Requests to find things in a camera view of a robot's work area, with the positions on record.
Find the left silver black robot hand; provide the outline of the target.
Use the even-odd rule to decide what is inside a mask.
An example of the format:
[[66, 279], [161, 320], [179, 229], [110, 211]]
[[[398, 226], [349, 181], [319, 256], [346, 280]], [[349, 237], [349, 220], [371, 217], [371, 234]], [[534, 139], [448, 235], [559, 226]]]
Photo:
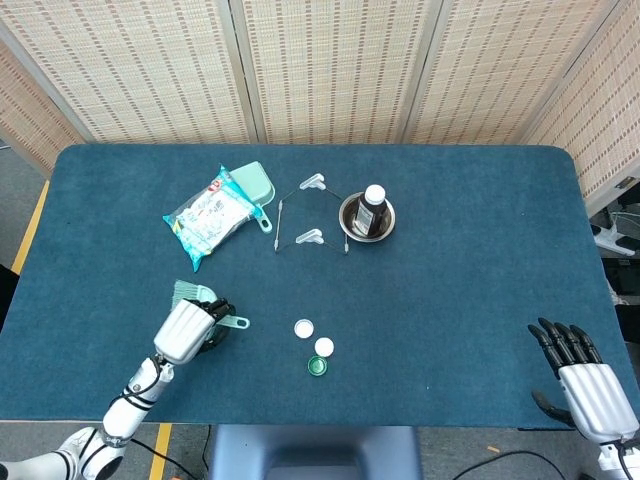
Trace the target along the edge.
[[156, 352], [168, 363], [186, 364], [226, 339], [230, 328], [219, 322], [235, 314], [235, 306], [225, 298], [213, 302], [182, 299], [154, 338]]

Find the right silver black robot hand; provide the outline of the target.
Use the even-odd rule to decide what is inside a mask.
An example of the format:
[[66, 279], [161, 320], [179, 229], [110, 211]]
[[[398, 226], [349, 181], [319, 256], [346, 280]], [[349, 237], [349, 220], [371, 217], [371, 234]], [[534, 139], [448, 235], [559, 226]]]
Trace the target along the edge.
[[552, 420], [599, 444], [627, 443], [640, 432], [640, 420], [612, 367], [590, 335], [571, 324], [544, 317], [527, 326], [559, 383], [567, 407], [553, 405], [539, 390], [531, 397]]

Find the small green hand broom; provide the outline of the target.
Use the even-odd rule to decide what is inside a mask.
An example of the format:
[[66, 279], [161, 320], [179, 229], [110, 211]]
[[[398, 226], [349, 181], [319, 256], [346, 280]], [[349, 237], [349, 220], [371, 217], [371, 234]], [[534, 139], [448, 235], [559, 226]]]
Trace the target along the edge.
[[[189, 283], [184, 280], [176, 280], [174, 283], [171, 308], [174, 308], [183, 299], [212, 303], [216, 301], [218, 297], [209, 287]], [[239, 317], [235, 314], [227, 314], [220, 321], [217, 321], [216, 324], [218, 326], [235, 329], [248, 329], [250, 327], [250, 321], [247, 318]]]

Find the dark brown bottle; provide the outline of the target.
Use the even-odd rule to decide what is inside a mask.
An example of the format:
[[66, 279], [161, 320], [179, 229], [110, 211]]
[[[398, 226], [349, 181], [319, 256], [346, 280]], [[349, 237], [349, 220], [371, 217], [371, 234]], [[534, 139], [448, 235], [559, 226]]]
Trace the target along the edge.
[[387, 210], [386, 190], [379, 184], [371, 184], [358, 197], [354, 225], [364, 236], [374, 236]]

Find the white snack bag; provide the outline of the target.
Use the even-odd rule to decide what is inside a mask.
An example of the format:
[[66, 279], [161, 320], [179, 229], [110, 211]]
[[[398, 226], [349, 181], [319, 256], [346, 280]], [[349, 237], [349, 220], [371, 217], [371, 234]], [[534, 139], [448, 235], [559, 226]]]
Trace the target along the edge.
[[177, 237], [191, 260], [194, 272], [201, 261], [243, 224], [263, 216], [254, 203], [220, 165], [218, 174], [199, 193], [192, 196], [163, 221]]

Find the green plastic dustpan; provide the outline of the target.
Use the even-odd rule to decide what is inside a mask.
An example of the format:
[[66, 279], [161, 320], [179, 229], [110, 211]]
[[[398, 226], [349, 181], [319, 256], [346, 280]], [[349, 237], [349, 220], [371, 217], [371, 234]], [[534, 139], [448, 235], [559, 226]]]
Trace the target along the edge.
[[250, 201], [259, 208], [260, 214], [256, 217], [256, 221], [262, 232], [269, 234], [273, 226], [264, 208], [273, 201], [275, 187], [263, 166], [260, 162], [254, 161], [232, 170], [230, 175]]

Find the blue felt table cover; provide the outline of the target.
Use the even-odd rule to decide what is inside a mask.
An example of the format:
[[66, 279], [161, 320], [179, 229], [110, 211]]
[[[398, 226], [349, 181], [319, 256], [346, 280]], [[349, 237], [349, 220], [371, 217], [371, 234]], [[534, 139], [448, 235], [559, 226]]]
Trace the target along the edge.
[[[252, 222], [194, 272], [163, 216], [220, 165], [251, 161], [279, 194], [317, 172], [342, 195], [381, 184], [395, 228], [347, 255], [275, 253]], [[338, 208], [305, 192], [281, 235], [319, 228], [339, 242]], [[573, 161], [556, 147], [70, 147], [0, 331], [0, 421], [101, 419], [153, 352], [178, 279], [251, 324], [177, 367], [152, 421], [548, 428], [530, 393], [564, 396], [527, 329], [540, 317], [585, 330], [640, 414]], [[294, 334], [299, 319], [310, 338]], [[335, 350], [314, 377], [321, 337]]]

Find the blue robot torso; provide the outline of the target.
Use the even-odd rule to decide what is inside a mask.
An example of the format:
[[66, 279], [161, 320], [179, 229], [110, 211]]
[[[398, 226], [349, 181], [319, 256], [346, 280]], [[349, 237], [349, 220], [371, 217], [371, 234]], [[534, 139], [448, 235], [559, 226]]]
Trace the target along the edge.
[[423, 480], [409, 426], [221, 425], [207, 480]]

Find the stainless steel bowl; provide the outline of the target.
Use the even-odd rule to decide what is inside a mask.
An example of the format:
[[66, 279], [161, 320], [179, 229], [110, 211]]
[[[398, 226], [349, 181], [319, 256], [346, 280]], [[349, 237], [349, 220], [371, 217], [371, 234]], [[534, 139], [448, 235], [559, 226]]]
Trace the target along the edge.
[[339, 223], [344, 233], [356, 242], [376, 243], [387, 238], [394, 230], [396, 224], [396, 212], [389, 200], [386, 201], [387, 212], [380, 224], [380, 231], [372, 237], [365, 236], [356, 228], [355, 218], [358, 210], [358, 197], [360, 192], [353, 193], [345, 198], [339, 210]]

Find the woven folding screen panel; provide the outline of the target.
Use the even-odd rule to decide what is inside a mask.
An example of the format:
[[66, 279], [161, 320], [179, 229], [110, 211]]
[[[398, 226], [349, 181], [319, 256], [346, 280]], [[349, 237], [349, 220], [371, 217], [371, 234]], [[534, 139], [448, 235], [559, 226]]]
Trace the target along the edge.
[[616, 2], [436, 0], [403, 142], [517, 142]]
[[89, 142], [257, 139], [227, 0], [0, 0], [0, 33]]
[[640, 0], [616, 0], [522, 141], [570, 154], [589, 215], [640, 183]]
[[400, 142], [441, 5], [229, 0], [259, 142]]
[[63, 150], [85, 142], [2, 40], [0, 139], [47, 178]]

